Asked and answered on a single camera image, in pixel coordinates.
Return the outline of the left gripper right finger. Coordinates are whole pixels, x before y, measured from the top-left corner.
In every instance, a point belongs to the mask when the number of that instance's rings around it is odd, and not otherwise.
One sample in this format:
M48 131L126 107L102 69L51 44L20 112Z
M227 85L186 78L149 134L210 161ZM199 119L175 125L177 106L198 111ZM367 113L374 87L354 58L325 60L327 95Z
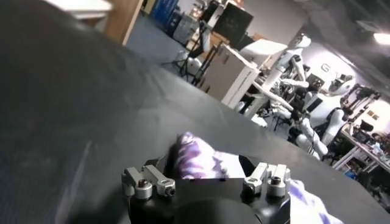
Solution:
M242 182L242 198L255 198L262 194L271 198L285 198L290 191L290 169L284 164L253 163L249 157L239 156L245 174Z

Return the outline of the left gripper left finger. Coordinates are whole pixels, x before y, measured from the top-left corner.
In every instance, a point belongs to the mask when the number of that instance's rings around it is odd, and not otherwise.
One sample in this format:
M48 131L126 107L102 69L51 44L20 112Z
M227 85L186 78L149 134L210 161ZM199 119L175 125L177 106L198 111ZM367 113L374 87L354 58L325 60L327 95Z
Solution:
M175 196L176 181L168 174L171 168L167 158L148 160L140 170L125 168L121 174L123 196L138 200L149 200L153 195L163 198Z

